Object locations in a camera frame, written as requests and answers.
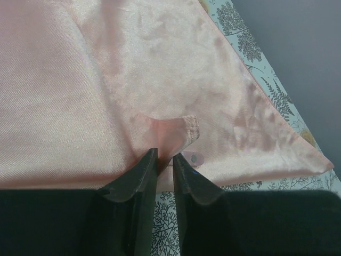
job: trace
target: pink fabric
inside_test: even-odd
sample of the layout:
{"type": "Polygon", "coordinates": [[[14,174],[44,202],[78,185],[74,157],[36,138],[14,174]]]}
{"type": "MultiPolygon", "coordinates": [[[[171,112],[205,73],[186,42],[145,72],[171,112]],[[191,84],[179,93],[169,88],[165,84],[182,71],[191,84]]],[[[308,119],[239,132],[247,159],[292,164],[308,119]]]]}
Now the pink fabric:
{"type": "Polygon", "coordinates": [[[0,35],[0,187],[99,187],[190,144],[218,185],[333,167],[197,0],[2,0],[0,35]]]}

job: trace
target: gray wall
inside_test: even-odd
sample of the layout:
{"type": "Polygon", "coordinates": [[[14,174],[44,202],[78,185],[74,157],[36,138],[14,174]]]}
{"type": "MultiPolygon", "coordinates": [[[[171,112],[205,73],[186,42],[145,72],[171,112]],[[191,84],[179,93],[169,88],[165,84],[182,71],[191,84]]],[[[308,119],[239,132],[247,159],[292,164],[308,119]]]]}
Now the gray wall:
{"type": "Polygon", "coordinates": [[[341,178],[341,1],[232,1],[341,178]]]}

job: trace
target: grasped fabric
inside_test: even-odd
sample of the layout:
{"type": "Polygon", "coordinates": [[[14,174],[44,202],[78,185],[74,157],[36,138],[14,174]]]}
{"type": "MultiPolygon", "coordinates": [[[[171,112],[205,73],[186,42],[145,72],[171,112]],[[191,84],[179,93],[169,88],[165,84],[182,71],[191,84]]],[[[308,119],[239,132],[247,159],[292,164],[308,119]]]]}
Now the grasped fabric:
{"type": "Polygon", "coordinates": [[[99,187],[198,122],[188,150],[218,185],[332,168],[197,0],[2,0],[0,35],[0,187],[99,187]]]}

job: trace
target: yellow flower print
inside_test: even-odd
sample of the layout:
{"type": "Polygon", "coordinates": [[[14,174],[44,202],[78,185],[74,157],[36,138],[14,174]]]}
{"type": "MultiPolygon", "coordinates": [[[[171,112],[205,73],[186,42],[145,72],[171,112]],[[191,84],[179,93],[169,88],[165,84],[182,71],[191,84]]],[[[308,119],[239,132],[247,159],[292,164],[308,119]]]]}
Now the yellow flower print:
{"type": "Polygon", "coordinates": [[[199,3],[201,4],[202,8],[208,13],[208,4],[205,0],[199,0],[199,3]]]}
{"type": "Polygon", "coordinates": [[[316,147],[316,141],[310,131],[303,130],[301,132],[301,137],[305,139],[310,145],[312,145],[313,147],[316,147]]]}

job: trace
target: floral pattern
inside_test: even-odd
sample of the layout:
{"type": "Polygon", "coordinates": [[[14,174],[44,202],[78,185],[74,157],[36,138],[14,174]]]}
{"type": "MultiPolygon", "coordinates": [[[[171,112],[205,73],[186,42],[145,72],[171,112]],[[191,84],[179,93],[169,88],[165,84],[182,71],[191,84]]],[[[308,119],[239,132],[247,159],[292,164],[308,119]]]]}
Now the floral pattern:
{"type": "MultiPolygon", "coordinates": [[[[282,117],[302,138],[321,151],[231,0],[198,1],[239,53],[282,117]]],[[[339,194],[341,182],[335,172],[330,170],[319,176],[249,182],[222,188],[226,191],[324,189],[339,194]]],[[[156,197],[151,255],[180,255],[175,198],[172,192],[164,192],[156,197]]]]}

